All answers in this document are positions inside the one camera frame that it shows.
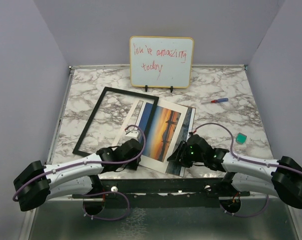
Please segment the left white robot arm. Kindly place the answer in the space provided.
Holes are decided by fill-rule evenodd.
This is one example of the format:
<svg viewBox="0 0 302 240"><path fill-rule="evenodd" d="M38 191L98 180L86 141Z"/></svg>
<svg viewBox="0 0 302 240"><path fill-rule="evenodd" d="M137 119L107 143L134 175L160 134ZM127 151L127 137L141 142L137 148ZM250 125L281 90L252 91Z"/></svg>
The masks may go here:
<svg viewBox="0 0 302 240"><path fill-rule="evenodd" d="M15 194L23 212L33 210L47 200L66 195L96 197L104 187L99 175L114 172L138 159L144 146L130 139L117 147L103 147L84 158L54 165L44 165L39 160L29 164L13 181Z"/></svg>

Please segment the brown frame backing board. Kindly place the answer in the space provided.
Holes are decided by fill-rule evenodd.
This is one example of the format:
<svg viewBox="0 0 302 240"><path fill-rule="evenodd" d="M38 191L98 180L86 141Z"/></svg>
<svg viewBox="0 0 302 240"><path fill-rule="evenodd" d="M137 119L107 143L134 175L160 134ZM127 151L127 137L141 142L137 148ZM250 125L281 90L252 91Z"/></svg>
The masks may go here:
<svg viewBox="0 0 302 240"><path fill-rule="evenodd" d="M178 148L181 141L187 141L187 139L189 138L189 132L193 129L195 112L196 112L196 108L188 107L186 116L184 118L181 130L179 132L179 135L178 135L178 138L177 138L173 151L175 151ZM184 177L185 167L182 167L175 162L169 162L165 173L169 174L169 175L178 176L178 177L179 176Z"/></svg>

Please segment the black picture frame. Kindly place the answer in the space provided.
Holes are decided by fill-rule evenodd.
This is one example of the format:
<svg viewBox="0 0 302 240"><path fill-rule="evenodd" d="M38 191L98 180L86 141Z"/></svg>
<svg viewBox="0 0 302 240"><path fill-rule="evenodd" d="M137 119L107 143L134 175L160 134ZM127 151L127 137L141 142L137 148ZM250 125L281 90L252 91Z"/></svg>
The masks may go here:
<svg viewBox="0 0 302 240"><path fill-rule="evenodd" d="M122 94L122 95L134 96L134 97L138 97L138 98L145 98L147 100L153 100L153 107L152 107L152 109L150 111L150 115L149 115L148 121L147 121L145 129L143 131L145 137L148 136L148 133L150 131L150 127L151 127L152 122L153 122L153 118L155 116L155 111L156 111L156 108L157 108L157 105L158 105L158 102L159 102L159 97L153 96L153 95L149 95L149 94L144 94L144 93L142 94L142 93L138 93L138 92L133 92L133 91L131 92L131 91L123 90L123 89L119 89L119 88L104 87L104 89L103 89L103 91L102 91L102 93L101 93L101 95L100 95L100 97L99 97L96 105L94 106L93 111L92 111L92 113L91 113L88 121L86 122L85 127L84 127L84 129L83 129L83 131L82 131L82 133L81 133L81 135L80 135L80 137L79 137L79 139L78 139L78 141L77 141L74 149L73 149L72 153L74 155L78 155L78 156L81 156L81 157L87 157L87 156L90 155L89 153L84 152L84 151L80 151L79 149L80 149L80 146L81 146L81 144L82 144L82 142L83 142L83 140L84 140L84 138L86 136L86 133L89 130L90 125L91 125L91 123L92 123L92 121L93 121L93 119L94 119L94 117L95 117L95 115L96 115L96 113L97 113L97 111L98 111L98 109L100 107L100 104L102 103L102 100L103 100L106 92L109 92L109 91L113 92L113 93Z"/></svg>

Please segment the sunset fishing photo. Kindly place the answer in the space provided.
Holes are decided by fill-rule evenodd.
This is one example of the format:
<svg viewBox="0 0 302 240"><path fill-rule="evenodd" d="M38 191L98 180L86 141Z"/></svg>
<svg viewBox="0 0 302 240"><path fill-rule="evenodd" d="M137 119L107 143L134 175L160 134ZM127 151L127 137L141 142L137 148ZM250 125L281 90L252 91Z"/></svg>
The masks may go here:
<svg viewBox="0 0 302 240"><path fill-rule="evenodd" d="M182 118L186 108L175 103L160 100L146 137L146 147L143 156L164 162L170 147L176 143Z"/></svg>

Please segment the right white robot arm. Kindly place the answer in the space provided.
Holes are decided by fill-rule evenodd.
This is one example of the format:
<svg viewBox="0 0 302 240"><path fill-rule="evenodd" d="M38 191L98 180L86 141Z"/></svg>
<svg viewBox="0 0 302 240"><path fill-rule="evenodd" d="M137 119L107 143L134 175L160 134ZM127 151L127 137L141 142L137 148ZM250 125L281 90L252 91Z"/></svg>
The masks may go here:
<svg viewBox="0 0 302 240"><path fill-rule="evenodd" d="M185 168L200 162L210 170L233 174L220 184L221 191L227 196L235 192L259 192L302 209L302 167L290 157L265 160L236 155L227 149L211 147L195 134L187 141L181 141L167 160Z"/></svg>

